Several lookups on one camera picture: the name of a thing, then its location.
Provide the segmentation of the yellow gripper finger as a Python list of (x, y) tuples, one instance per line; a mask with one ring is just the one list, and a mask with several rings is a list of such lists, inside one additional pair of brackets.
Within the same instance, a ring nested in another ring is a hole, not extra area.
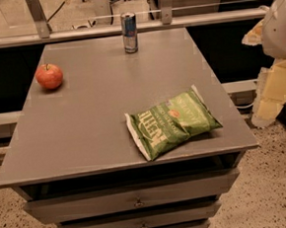
[(286, 59), (275, 59), (270, 68), (262, 68), (256, 84), (251, 123), (268, 127), (286, 104)]
[(242, 43), (249, 46), (262, 44), (262, 24), (263, 21), (259, 21), (255, 26), (243, 36)]

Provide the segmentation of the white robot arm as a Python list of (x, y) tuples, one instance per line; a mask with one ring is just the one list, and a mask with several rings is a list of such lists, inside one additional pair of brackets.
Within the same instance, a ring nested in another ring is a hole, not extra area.
[(262, 21), (243, 36), (242, 43), (261, 45), (274, 61), (258, 73), (251, 123), (268, 127), (286, 104), (286, 0), (274, 0)]

